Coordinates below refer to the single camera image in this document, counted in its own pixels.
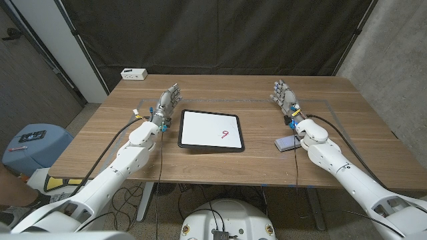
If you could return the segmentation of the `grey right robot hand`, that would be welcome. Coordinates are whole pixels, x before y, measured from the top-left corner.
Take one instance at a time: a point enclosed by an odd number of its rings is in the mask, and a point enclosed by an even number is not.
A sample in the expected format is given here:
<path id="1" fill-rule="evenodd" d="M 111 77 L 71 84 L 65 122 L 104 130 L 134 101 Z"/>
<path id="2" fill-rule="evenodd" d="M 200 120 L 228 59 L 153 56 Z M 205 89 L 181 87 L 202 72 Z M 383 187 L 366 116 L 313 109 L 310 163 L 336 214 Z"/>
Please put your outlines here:
<path id="1" fill-rule="evenodd" d="M 284 81 L 279 80 L 274 83 L 274 93 L 270 98 L 280 107 L 284 114 L 284 122 L 291 129 L 296 129 L 298 123 L 306 119 L 295 93 Z"/>

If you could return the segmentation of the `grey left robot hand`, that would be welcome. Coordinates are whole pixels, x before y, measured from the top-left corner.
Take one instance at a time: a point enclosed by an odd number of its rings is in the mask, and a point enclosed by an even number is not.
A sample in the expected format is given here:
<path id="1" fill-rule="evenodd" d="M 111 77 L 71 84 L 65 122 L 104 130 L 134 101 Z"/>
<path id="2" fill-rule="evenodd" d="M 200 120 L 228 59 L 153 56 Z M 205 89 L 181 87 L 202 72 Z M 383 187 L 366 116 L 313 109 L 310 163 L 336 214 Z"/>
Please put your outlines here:
<path id="1" fill-rule="evenodd" d="M 173 110 L 181 99 L 182 96 L 177 83 L 161 94 L 151 118 L 151 122 L 155 123 L 160 128 L 160 131 L 165 131 L 170 127 Z"/>

